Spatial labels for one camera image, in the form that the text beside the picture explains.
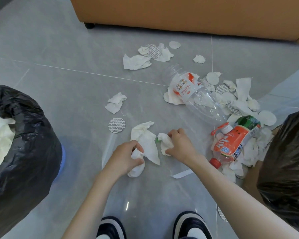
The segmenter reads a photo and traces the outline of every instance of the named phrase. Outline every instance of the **plastic bottle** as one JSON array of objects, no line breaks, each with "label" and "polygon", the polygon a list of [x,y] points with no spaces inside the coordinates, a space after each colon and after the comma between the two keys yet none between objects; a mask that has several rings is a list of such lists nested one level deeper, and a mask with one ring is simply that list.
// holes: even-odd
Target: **plastic bottle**
[{"label": "plastic bottle", "polygon": [[170,65],[163,73],[163,79],[169,89],[180,96],[187,107],[202,120],[216,127],[226,122],[212,94],[180,64]]},{"label": "plastic bottle", "polygon": [[232,162],[240,155],[249,139],[259,131],[260,122],[253,116],[238,118],[234,128],[224,134],[214,146],[214,158],[209,162],[218,169],[222,163]]}]

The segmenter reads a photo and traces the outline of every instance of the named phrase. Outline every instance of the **gray tile floor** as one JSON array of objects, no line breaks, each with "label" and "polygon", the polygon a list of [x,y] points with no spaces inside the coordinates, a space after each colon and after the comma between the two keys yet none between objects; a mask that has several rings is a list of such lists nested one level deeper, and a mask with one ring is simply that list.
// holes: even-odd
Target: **gray tile floor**
[{"label": "gray tile floor", "polygon": [[[222,72],[221,81],[253,77],[250,95],[265,96],[260,101],[267,109],[274,111],[299,94],[299,86],[286,97],[274,89],[299,70],[299,45],[292,43],[118,27],[87,30],[65,0],[14,0],[0,11],[0,84],[37,100],[67,151],[64,171],[50,194],[4,239],[60,238],[101,169],[105,147],[130,140],[137,124],[154,121],[150,131],[155,134],[183,127],[199,151],[210,156],[211,127],[190,116],[186,107],[162,99],[161,72],[169,62],[153,60],[137,71],[123,68],[125,53],[133,56],[141,45],[171,40],[182,44],[172,50],[172,62],[201,77],[211,71]],[[206,58],[205,64],[193,62],[197,54]],[[104,105],[119,91],[128,99],[113,115]],[[114,117],[126,121],[116,135],[107,128]],[[128,238],[170,238],[175,217],[196,210],[213,238],[237,238],[198,178],[171,178],[179,164],[159,156],[160,167],[146,161],[140,177],[120,179],[104,215],[120,218]]]}]

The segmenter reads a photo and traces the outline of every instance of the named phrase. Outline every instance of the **black plastic bag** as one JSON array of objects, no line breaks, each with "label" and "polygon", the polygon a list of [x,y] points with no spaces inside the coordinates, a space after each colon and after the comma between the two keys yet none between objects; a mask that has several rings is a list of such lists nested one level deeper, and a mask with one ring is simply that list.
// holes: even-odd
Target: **black plastic bag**
[{"label": "black plastic bag", "polygon": [[0,165],[0,238],[49,193],[62,159],[61,144],[35,100],[0,85],[0,116],[16,121]]},{"label": "black plastic bag", "polygon": [[299,231],[299,112],[287,117],[269,146],[257,188],[266,205]]}]

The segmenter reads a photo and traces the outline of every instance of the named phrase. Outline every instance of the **furniture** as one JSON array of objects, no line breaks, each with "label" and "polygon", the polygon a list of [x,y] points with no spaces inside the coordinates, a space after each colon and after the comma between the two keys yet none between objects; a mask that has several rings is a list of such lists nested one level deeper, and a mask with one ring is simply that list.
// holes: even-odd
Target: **furniture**
[{"label": "furniture", "polygon": [[71,0],[94,24],[299,42],[299,0]]}]

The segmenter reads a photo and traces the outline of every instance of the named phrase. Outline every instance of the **hand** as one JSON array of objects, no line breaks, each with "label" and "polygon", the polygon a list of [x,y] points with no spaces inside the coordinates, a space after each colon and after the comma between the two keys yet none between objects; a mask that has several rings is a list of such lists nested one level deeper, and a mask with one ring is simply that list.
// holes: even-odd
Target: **hand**
[{"label": "hand", "polygon": [[190,161],[199,155],[183,128],[171,130],[168,136],[170,136],[174,147],[165,152],[174,156],[178,161],[188,166]]},{"label": "hand", "polygon": [[110,171],[114,176],[118,176],[117,178],[119,178],[122,175],[131,172],[136,166],[143,164],[144,160],[141,158],[132,159],[131,154],[135,148],[144,152],[144,149],[136,140],[124,142],[117,146],[104,169]]}]

